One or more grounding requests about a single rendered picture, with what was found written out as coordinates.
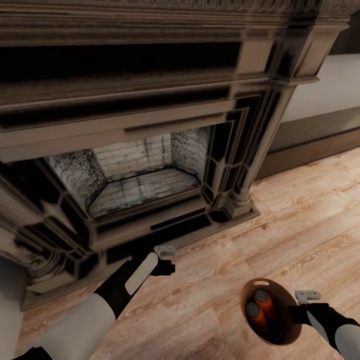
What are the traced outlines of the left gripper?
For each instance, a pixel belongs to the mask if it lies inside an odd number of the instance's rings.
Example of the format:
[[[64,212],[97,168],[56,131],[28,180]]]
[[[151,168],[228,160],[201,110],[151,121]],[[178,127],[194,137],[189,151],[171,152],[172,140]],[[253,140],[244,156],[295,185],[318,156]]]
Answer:
[[[175,273],[176,266],[172,264],[171,260],[162,260],[160,258],[158,260],[160,262],[159,269],[152,276],[170,276],[171,273]]]

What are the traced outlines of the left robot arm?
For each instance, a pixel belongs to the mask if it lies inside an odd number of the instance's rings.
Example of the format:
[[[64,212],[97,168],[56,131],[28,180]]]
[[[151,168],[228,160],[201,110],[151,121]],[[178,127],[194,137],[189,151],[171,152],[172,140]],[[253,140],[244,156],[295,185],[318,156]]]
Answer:
[[[140,246],[74,311],[13,360],[89,360],[149,275],[170,276],[172,246]]]

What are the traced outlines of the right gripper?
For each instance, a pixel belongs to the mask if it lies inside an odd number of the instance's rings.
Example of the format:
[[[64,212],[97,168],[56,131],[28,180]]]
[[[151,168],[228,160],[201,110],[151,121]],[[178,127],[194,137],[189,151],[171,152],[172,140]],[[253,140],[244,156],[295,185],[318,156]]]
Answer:
[[[292,319],[292,322],[294,324],[307,324],[312,326],[305,317],[305,308],[307,307],[307,304],[302,304],[298,306],[288,306],[288,310]]]

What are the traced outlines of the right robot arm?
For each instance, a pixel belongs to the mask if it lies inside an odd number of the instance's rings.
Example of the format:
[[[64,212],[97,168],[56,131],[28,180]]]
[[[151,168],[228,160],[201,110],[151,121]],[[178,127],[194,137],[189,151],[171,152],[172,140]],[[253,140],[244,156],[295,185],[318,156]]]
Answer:
[[[294,324],[307,324],[314,329],[338,352],[344,360],[360,360],[360,324],[337,312],[327,302],[320,300],[316,290],[296,290],[298,306],[288,306]]]

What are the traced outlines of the trash can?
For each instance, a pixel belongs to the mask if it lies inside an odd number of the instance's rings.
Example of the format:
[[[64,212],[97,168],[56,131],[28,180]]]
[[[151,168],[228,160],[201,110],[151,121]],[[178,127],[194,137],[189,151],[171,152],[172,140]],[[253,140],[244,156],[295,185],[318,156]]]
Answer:
[[[255,282],[263,281],[268,282],[266,284],[254,284]],[[284,336],[279,339],[277,342],[274,342],[268,334],[259,334],[257,333],[251,325],[251,322],[248,320],[246,314],[246,308],[249,303],[255,303],[254,300],[254,291],[256,289],[263,289],[267,291],[271,296],[271,301],[274,304],[276,309],[276,321],[281,326]],[[302,332],[303,324],[295,324],[292,321],[290,316],[288,306],[298,306],[297,302],[293,298],[293,296],[289,293],[287,289],[285,289],[279,283],[267,279],[267,278],[254,278],[248,281],[241,290],[240,294],[240,308],[243,314],[243,317],[252,331],[266,344],[273,346],[289,346],[296,342]]]

